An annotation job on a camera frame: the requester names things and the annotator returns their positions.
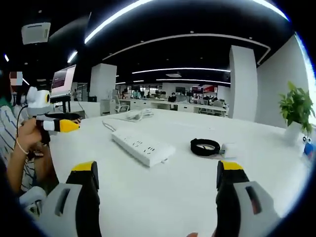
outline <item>potted plant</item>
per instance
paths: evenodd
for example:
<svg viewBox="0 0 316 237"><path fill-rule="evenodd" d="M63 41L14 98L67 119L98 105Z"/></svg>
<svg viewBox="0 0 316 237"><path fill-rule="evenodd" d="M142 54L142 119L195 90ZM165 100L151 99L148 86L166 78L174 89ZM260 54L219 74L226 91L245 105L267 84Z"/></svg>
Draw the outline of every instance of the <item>potted plant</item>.
<svg viewBox="0 0 316 237"><path fill-rule="evenodd" d="M297 88L290 81L288 87L290 91L286 95L280 94L282 99L279 103L281 114L287 123L284 136L289 143L294 144L301 131L308 135L312 132L309 117L311 113L315 117L315 112L308 91Z"/></svg>

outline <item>striped shirt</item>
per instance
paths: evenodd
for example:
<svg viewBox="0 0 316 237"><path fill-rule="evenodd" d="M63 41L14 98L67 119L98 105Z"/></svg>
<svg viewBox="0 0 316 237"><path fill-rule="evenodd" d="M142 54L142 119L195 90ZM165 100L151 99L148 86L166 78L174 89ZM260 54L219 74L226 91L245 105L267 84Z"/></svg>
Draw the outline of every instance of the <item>striped shirt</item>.
<svg viewBox="0 0 316 237"><path fill-rule="evenodd" d="M9 106L0 108L0 157L7 167L13 152L16 137L17 120ZM21 190L27 191L32 187L35 176L34 159L25 160Z"/></svg>

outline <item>white power strip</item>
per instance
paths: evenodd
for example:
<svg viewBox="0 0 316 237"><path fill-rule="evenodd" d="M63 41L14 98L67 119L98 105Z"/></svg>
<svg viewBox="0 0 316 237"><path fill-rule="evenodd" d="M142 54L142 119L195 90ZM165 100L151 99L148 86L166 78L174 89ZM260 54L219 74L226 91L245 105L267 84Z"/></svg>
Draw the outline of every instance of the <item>white power strip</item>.
<svg viewBox="0 0 316 237"><path fill-rule="evenodd" d="M149 167L168 159L175 152L172 145L157 141L133 129L119 129L112 133L112 138L128 153Z"/></svg>

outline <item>ceiling light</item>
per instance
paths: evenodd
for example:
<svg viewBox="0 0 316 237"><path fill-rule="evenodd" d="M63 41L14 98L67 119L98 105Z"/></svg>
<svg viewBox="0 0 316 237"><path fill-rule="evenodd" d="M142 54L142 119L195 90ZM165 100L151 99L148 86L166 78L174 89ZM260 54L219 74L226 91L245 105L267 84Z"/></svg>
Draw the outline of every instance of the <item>ceiling light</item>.
<svg viewBox="0 0 316 237"><path fill-rule="evenodd" d="M228 72L228 73L231 72L230 70L215 69L215 68L162 68L162 69L153 69L153 70L133 72L132 74L156 72L156 71L167 71L167 70L209 70L209 71L219 71L219 72Z"/></svg>
<svg viewBox="0 0 316 237"><path fill-rule="evenodd" d="M260 4L260 5L262 5L262 6L265 6L265 7L269 8L269 9L271 9L272 11L276 12L277 14L279 14L280 16L285 18L286 20L290 21L280 9L278 9L275 6L273 6L271 3L266 2L264 0L253 0L253 1L258 3L258 4Z"/></svg>
<svg viewBox="0 0 316 237"><path fill-rule="evenodd" d="M69 57L67 63L70 63L70 62L73 60L73 58L77 55L77 53L78 53L77 51L73 52L73 53L70 55L70 57Z"/></svg>
<svg viewBox="0 0 316 237"><path fill-rule="evenodd" d="M222 83L222 84L231 84L230 82L222 82L222 81L215 81L215 80L194 80L194 79L156 79L156 80L185 80L185 81L204 81L204 82L215 82L215 83Z"/></svg>
<svg viewBox="0 0 316 237"><path fill-rule="evenodd" d="M107 20L105 20L104 22L102 22L101 25L99 25L96 29L94 29L94 31L92 31L84 40L84 43L88 43L89 40L91 40L100 30L102 30L106 25L110 24L112 21L114 21L115 19L119 18L120 16L124 15L125 13L141 6L142 4L148 3L149 1L152 0L138 0L137 2L134 2L130 5L128 5L127 7L121 9L120 11L118 11L117 13L115 13L113 16L111 16L110 18L108 18Z"/></svg>
<svg viewBox="0 0 316 237"><path fill-rule="evenodd" d="M24 78L23 78L23 81L24 81L27 85L30 85Z"/></svg>

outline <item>hand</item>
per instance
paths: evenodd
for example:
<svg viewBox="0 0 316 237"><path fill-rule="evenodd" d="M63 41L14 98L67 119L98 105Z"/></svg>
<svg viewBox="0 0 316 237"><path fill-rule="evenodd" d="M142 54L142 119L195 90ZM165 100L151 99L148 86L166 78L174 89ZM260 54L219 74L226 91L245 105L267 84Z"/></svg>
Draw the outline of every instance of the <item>hand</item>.
<svg viewBox="0 0 316 237"><path fill-rule="evenodd" d="M18 129L18 142L20 146L28 151L31 146L41 140L40 131L36 127L36 119L32 118L23 123Z"/></svg>

